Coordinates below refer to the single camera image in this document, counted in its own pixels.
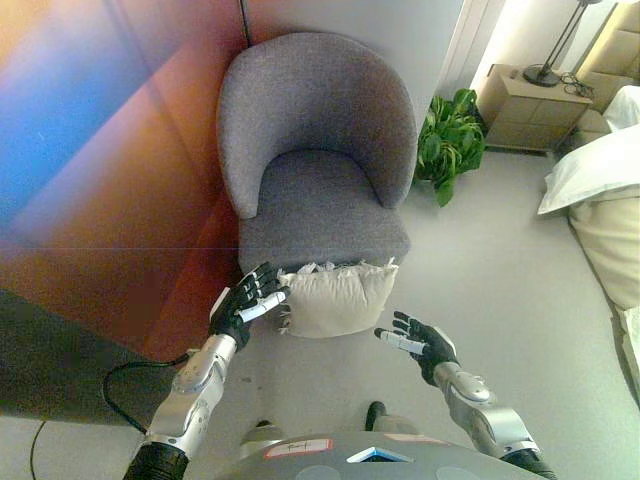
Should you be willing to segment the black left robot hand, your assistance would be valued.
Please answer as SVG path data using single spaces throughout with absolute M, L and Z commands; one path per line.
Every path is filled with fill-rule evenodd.
M 230 336 L 240 351 L 249 341 L 250 323 L 282 304 L 290 293 L 271 263 L 262 263 L 223 290 L 210 311 L 208 334 Z

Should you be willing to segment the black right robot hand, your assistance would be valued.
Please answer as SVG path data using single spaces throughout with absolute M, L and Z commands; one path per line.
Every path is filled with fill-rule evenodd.
M 375 337 L 407 352 L 419 365 L 427 384 L 437 387 L 434 374 L 441 363 L 459 364 L 454 344 L 440 329 L 401 311 L 394 312 L 392 326 L 393 330 L 375 328 Z

